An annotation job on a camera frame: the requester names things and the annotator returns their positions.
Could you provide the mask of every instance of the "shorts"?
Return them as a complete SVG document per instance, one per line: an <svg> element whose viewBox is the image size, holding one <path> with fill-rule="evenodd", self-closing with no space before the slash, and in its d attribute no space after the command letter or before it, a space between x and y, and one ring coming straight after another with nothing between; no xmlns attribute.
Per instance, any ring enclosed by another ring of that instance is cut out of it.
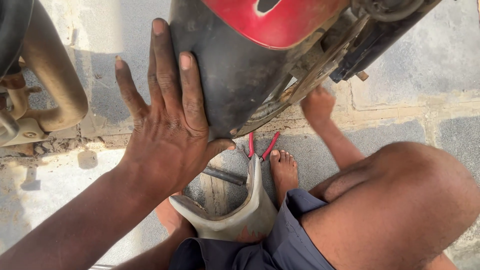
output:
<svg viewBox="0 0 480 270"><path fill-rule="evenodd" d="M188 238L175 251L169 269L335 270L297 220L325 205L305 190L289 190L272 231L261 243Z"/></svg>

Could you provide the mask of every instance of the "paved ground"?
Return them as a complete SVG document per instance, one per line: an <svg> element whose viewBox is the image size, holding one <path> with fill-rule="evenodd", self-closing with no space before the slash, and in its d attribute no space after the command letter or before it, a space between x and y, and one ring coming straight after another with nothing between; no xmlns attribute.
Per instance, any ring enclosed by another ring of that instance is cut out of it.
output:
<svg viewBox="0 0 480 270"><path fill-rule="evenodd" d="M167 18L169 7L168 0L141 5L127 0L42 2L75 63L91 109L79 126L56 134L53 153L20 158L0 148L0 252L118 163L132 123L115 84L114 56L130 63L146 98L150 21ZM475 1L444 0L367 70L366 82L353 78L326 84L337 99L333 119L363 153L394 141L428 143L455 155L480 183L477 10ZM32 95L31 102L34 108L53 106L44 93ZM258 131L258 150L266 148L276 130L281 131L277 147L288 150L299 163L301 188L309 189L338 170L298 105ZM246 139L237 143L245 144ZM212 164L246 175L246 162L234 151L223 153ZM262 170L264 187L273 199L268 162ZM197 177L186 193L217 213L231 211L246 196L244 188L205 175ZM150 215L99 262L118 264L165 237L164 228ZM462 270L478 269L480 222L447 254Z"/></svg>

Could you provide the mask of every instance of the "person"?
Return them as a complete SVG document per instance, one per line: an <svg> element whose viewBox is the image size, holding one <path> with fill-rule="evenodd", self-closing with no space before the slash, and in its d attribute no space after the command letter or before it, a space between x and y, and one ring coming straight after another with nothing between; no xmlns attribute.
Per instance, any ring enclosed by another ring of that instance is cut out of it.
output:
<svg viewBox="0 0 480 270"><path fill-rule="evenodd" d="M168 24L152 23L148 85L137 92L127 63L115 62L134 131L119 164L34 228L0 257L1 269L88 269L153 209L169 237L116 269L449 270L443 250L478 217L480 191L446 152L411 142L364 157L330 119L335 99L323 88L301 106L340 172L309 192L297 189L297 163L272 151L281 205L258 244L195 238L168 202L229 139L208 142L198 67L174 57Z"/></svg>

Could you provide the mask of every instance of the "motorcycle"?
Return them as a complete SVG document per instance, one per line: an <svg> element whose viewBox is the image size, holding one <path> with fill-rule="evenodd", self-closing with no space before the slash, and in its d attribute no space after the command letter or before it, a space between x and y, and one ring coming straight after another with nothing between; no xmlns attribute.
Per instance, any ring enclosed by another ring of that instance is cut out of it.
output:
<svg viewBox="0 0 480 270"><path fill-rule="evenodd" d="M330 77L363 71L440 0L172 0L175 53L199 63L211 139L245 135ZM0 0L0 146L44 140L88 111L83 88L38 0ZM56 108L32 110L21 65Z"/></svg>

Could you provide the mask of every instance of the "pliers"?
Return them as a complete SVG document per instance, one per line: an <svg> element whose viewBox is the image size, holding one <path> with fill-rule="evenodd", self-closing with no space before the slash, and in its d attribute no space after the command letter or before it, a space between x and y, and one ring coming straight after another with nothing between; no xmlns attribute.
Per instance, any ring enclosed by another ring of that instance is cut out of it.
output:
<svg viewBox="0 0 480 270"><path fill-rule="evenodd" d="M267 150L263 153L262 157L260 158L260 162L264 161L267 158L267 156L270 154L270 151L272 151L273 146L275 145L275 142L278 139L279 135L280 135L280 132L277 131L273 136L272 142L270 142L270 145L268 146ZM250 150L250 152L248 153L248 157L251 158L255 153L255 149L253 148L253 131L250 132L248 137L248 149Z"/></svg>

